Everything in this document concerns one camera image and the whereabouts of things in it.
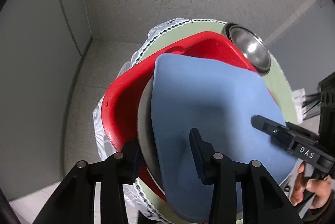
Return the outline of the person's right hand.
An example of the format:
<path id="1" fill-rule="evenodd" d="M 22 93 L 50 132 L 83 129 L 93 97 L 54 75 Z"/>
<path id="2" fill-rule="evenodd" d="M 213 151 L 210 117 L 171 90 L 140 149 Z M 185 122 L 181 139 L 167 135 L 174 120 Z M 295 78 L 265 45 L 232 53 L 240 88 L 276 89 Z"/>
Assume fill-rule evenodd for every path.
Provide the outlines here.
<path id="1" fill-rule="evenodd" d="M 301 203 L 304 196 L 303 192 L 307 190 L 308 192 L 315 194 L 312 205 L 309 208 L 321 208 L 326 204 L 330 197 L 334 180 L 330 176 L 327 176 L 323 180 L 306 180 L 304 177 L 304 171 L 305 162 L 302 162 L 302 164 L 298 168 L 298 175 L 295 180 L 294 190 L 290 197 L 290 202 L 293 206 Z"/>

